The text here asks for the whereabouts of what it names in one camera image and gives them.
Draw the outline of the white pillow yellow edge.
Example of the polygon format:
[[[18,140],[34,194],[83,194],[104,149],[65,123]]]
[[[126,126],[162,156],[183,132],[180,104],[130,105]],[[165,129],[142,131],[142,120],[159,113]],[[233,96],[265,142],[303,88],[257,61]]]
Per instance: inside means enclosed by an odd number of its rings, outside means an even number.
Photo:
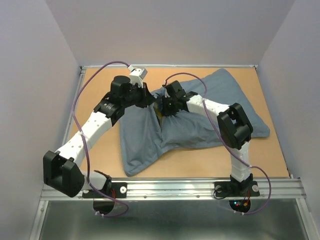
[[[162,127],[163,115],[162,115],[161,111],[158,109],[158,107],[156,105],[153,106],[153,109],[154,109],[155,115],[157,117],[158,124],[159,124],[160,127]]]

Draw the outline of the blue grey pillowcase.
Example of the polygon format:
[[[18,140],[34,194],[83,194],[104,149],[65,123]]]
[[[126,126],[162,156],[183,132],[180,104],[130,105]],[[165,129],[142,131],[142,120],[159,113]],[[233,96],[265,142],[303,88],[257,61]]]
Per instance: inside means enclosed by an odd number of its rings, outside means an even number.
[[[239,103],[251,125],[253,138],[267,138],[269,127],[255,112],[239,84],[224,68],[204,77],[182,81],[188,93],[194,91],[208,100],[232,105]],[[180,111],[159,119],[153,106],[128,107],[119,120],[122,164],[128,177],[137,175],[155,163],[166,152],[177,148],[211,148],[222,145],[206,115]]]

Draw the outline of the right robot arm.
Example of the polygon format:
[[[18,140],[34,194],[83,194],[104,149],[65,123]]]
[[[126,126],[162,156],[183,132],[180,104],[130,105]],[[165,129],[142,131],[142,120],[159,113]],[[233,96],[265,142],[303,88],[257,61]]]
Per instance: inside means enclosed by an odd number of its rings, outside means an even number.
[[[253,181],[249,161],[249,141],[252,138],[253,126],[243,107],[239,103],[217,103],[194,91],[186,92],[178,81],[165,84],[163,87],[164,116],[186,111],[208,117],[218,138],[230,153],[230,181],[217,183],[213,197],[222,200],[246,195]]]

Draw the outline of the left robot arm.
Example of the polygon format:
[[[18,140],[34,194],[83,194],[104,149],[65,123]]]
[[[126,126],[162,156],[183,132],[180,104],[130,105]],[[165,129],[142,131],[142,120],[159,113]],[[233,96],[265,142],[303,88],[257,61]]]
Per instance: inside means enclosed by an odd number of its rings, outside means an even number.
[[[69,197],[75,197],[83,190],[94,190],[100,197],[111,193],[109,175],[97,170],[82,171],[80,166],[89,157],[89,150],[124,115],[126,108],[146,108],[155,102],[143,79],[141,68],[136,68],[129,76],[114,77],[110,91],[78,132],[58,150],[44,155],[43,181],[46,185]]]

